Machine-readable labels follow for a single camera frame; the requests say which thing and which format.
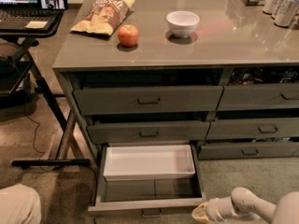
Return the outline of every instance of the apple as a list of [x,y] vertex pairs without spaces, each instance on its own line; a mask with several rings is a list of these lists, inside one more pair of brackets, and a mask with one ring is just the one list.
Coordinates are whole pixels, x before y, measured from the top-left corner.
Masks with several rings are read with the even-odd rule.
[[124,47],[131,48],[138,42],[139,31],[134,25],[125,24],[120,27],[118,38]]

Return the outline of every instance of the drawer handle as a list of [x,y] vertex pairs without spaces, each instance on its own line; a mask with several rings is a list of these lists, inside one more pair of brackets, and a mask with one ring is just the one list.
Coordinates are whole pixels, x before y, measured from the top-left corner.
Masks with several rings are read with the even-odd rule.
[[242,154],[244,156],[258,156],[260,153],[259,153],[259,150],[255,148],[254,152],[252,152],[252,153],[246,152],[242,149]]
[[162,210],[161,209],[159,209],[159,214],[157,214],[157,215],[145,215],[144,211],[142,210],[142,217],[144,217],[144,218],[160,217],[161,215],[162,215]]
[[158,105],[161,102],[160,98],[155,99],[154,101],[143,102],[139,98],[137,99],[139,105]]
[[293,98],[288,98],[288,97],[286,97],[283,93],[281,93],[280,96],[281,96],[282,99],[284,99],[285,101],[298,101],[298,100],[299,100],[299,96],[296,96],[296,97],[293,97]]
[[158,137],[159,132],[153,133],[153,134],[143,134],[142,132],[139,132],[139,136],[141,138],[154,138],[154,137]]
[[262,131],[260,128],[258,128],[258,129],[259,129],[260,133],[278,133],[278,128],[276,126],[274,126],[273,131]]

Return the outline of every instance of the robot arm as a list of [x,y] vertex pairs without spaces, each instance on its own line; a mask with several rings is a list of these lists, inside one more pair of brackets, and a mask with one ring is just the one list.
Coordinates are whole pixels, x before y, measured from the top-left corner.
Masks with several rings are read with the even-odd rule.
[[192,212],[201,223],[222,223],[228,218],[240,221],[256,220],[261,217],[271,224],[295,224],[299,219],[299,192],[285,195],[274,205],[255,196],[244,188],[236,188],[230,197],[211,199]]

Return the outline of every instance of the gray countertop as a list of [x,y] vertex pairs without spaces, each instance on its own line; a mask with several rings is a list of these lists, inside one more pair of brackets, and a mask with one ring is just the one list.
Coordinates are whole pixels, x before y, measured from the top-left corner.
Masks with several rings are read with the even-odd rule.
[[[75,23],[95,0],[85,0]],[[174,38],[166,15],[189,10],[200,23],[188,38]],[[152,67],[299,65],[299,26],[277,27],[262,6],[246,7],[240,0],[135,0],[123,24],[140,33],[135,49],[119,45],[112,36],[71,33],[54,63],[54,70],[150,69]]]

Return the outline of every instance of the chip bag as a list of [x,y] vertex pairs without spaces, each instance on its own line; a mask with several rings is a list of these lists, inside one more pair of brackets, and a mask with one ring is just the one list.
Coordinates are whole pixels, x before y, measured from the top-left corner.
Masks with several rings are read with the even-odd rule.
[[88,15],[71,31],[112,35],[134,3],[135,0],[96,0]]

